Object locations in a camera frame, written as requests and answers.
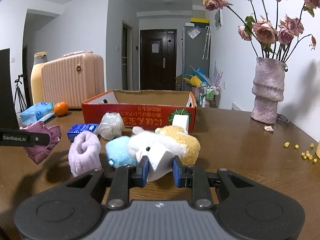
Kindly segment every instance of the tripod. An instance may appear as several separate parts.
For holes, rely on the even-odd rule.
[[[20,81],[21,77],[22,77],[22,75],[18,75],[18,79],[16,79],[14,81],[15,84],[16,84],[16,92],[14,94],[14,105],[16,105],[16,99],[17,99],[17,95],[18,95],[18,100],[19,100],[19,105],[20,105],[20,112],[22,113],[24,110],[27,109],[27,105],[26,105],[26,103],[25,103],[25,101],[23,99],[23,95],[22,95],[20,87],[19,87],[19,82],[20,82],[20,84],[22,84],[22,82]]]

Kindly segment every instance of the white block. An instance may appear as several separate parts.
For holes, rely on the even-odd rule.
[[[172,125],[182,127],[185,131],[189,129],[189,116],[182,114],[175,114],[173,117]]]
[[[174,154],[160,142],[155,141],[151,145],[149,151],[143,147],[136,156],[138,162],[143,156],[147,156],[149,158],[148,182],[160,179],[165,174],[172,171],[172,160],[174,159]]]

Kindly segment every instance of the blue tissue package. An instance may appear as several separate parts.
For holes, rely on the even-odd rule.
[[[67,132],[68,139],[70,142],[73,142],[75,137],[83,131],[95,133],[98,126],[96,123],[75,124]]]
[[[130,137],[121,136],[109,141],[106,144],[108,164],[114,168],[119,168],[128,164],[137,165],[138,162],[131,158],[127,150]]]
[[[29,125],[39,121],[45,115],[53,111],[53,103],[40,102],[20,114],[20,119],[23,125]]]

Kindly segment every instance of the brown tabletop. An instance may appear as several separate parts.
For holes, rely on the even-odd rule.
[[[17,205],[72,177],[68,166],[70,142],[66,132],[73,124],[83,121],[81,111],[50,121],[49,125],[60,125],[62,138],[38,166],[26,156],[23,148],[0,146],[0,225],[12,239],[20,239],[12,219]],[[312,161],[301,158],[301,152],[307,150],[315,156],[315,148],[311,149],[310,143],[317,143],[293,124],[276,124],[274,133],[264,131],[263,127],[262,123],[250,118],[249,112],[198,109],[195,133],[192,134],[201,145],[196,165],[212,172],[221,167],[231,169],[296,199],[306,212],[306,223],[299,240],[319,239],[320,162],[312,164]],[[291,143],[289,148],[284,148],[286,141]],[[100,158],[102,166],[109,171],[105,143],[101,139]],[[294,149],[295,144],[299,144],[300,149]],[[217,203],[214,189],[212,194]],[[191,190],[175,188],[169,173],[143,189],[130,190],[130,197],[191,199]]]

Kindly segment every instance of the refrigerator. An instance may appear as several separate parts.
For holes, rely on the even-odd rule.
[[[182,53],[182,76],[192,72],[192,66],[195,69],[202,68],[207,77],[209,77],[209,65],[210,65],[210,51],[209,57],[207,59],[207,49],[206,47],[204,59],[202,59],[205,45],[205,38],[207,29],[196,27],[200,33],[194,39],[192,39],[188,32],[190,32],[194,27],[185,26],[183,29],[183,53]],[[191,91],[191,85],[182,80],[181,84],[182,91]]]

